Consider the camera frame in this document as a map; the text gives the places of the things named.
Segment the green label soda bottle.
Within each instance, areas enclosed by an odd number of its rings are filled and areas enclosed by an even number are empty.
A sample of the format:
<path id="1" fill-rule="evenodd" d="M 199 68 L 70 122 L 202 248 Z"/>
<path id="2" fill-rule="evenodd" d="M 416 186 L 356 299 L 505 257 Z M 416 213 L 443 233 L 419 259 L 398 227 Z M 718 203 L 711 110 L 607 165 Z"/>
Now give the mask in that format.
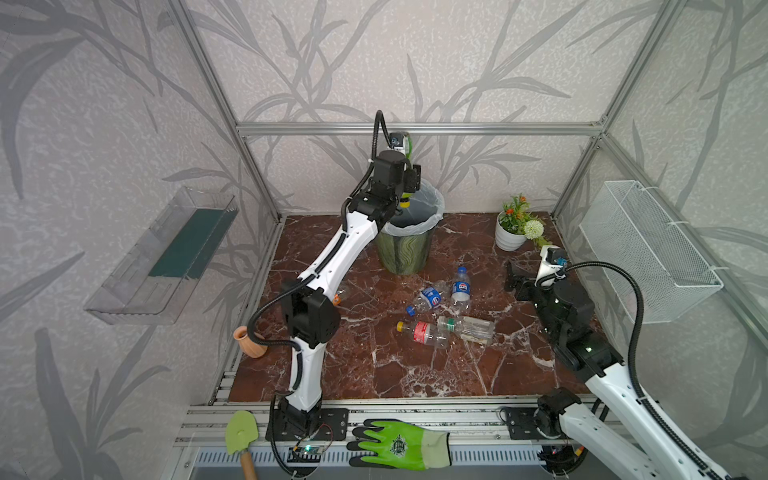
<path id="1" fill-rule="evenodd" d="M 406 209 L 410 206 L 410 198 L 413 195 L 413 193 L 416 191 L 416 187 L 414 186 L 415 180 L 414 180 L 413 164 L 411 162 L 413 145 L 412 145 L 412 140 L 409 133 L 399 132 L 398 135 L 400 139 L 400 152 L 406 158 L 406 166 L 405 166 L 404 177 L 403 177 L 403 193 L 400 196 L 399 207 L 401 209 Z"/>

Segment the upright-lying Pepsi bottle blue cap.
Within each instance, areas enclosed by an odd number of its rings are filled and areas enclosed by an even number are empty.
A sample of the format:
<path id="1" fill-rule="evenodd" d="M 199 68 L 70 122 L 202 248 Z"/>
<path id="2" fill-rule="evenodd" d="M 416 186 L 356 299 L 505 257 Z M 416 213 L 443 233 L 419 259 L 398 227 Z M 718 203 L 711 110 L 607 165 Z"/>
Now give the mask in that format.
<path id="1" fill-rule="evenodd" d="M 452 281 L 451 306 L 457 312 L 468 312 L 471 303 L 471 284 L 467 269 L 460 266 Z"/>

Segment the crushed Pepsi bottle blue cap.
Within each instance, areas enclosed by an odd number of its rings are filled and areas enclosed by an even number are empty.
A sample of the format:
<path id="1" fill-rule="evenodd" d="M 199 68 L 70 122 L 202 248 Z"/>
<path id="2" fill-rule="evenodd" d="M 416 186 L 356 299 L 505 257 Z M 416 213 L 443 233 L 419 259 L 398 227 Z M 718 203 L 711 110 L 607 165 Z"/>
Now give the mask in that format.
<path id="1" fill-rule="evenodd" d="M 429 312 L 443 306 L 449 296 L 449 285 L 446 281 L 437 281 L 426 284 L 406 307 L 408 316 Z"/>

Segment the red label bottle yellow cap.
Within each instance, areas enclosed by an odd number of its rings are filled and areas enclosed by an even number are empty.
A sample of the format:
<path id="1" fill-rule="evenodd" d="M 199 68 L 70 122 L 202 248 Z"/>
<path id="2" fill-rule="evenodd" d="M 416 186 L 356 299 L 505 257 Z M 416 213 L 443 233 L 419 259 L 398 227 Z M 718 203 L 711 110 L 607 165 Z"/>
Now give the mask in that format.
<path id="1" fill-rule="evenodd" d="M 447 332 L 443 328 L 424 321 L 400 321 L 396 325 L 396 331 L 408 335 L 413 342 L 421 345 L 445 349 L 449 344 Z"/>

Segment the orange label soda bottle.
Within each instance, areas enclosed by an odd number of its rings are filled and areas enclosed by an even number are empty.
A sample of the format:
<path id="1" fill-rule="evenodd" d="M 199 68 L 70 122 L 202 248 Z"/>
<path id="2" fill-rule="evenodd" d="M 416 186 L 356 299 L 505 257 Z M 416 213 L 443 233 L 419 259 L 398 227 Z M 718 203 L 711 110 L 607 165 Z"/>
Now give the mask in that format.
<path id="1" fill-rule="evenodd" d="M 346 284 L 340 285 L 332 299 L 332 303 L 335 306 L 339 306 L 345 300 L 347 300 L 350 295 L 351 295 L 350 287 Z"/>

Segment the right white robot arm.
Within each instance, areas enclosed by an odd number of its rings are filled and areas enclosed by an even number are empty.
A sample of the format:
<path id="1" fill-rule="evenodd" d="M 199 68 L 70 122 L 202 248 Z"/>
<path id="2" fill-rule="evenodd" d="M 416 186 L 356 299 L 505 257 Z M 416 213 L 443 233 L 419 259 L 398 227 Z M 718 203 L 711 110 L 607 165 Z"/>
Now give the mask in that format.
<path id="1" fill-rule="evenodd" d="M 568 278 L 574 270 L 591 267 L 618 274 L 634 293 L 635 320 L 625 355 L 592 329 L 594 305 L 586 290 Z M 506 263 L 505 270 L 505 290 L 533 305 L 556 357 L 630 435 L 624 438 L 577 395 L 558 388 L 537 401 L 534 422 L 543 437 L 574 441 L 621 479 L 729 478 L 726 469 L 705 454 L 641 386 L 636 351 L 644 298 L 626 270 L 602 261 L 569 264 L 562 249 L 550 247 L 544 250 L 537 274 L 512 263 Z"/>

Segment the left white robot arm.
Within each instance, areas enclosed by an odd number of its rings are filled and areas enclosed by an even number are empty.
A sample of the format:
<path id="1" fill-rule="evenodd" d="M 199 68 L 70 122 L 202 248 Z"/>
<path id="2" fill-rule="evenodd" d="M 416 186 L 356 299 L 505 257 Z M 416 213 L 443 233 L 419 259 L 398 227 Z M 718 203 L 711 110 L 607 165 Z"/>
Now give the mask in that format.
<path id="1" fill-rule="evenodd" d="M 364 179 L 341 207 L 341 226 L 332 240 L 296 279 L 261 306 L 246 324 L 247 337 L 265 347 L 291 349 L 290 388 L 274 395 L 268 438 L 275 440 L 278 425 L 287 433 L 306 439 L 321 428 L 321 376 L 326 344 L 339 328 L 341 317 L 333 300 L 347 272 L 360 253 L 395 215 L 401 203 L 420 188 L 421 167 L 397 150 L 375 153 Z M 289 337 L 266 340 L 257 336 L 256 323 L 279 304 Z"/>

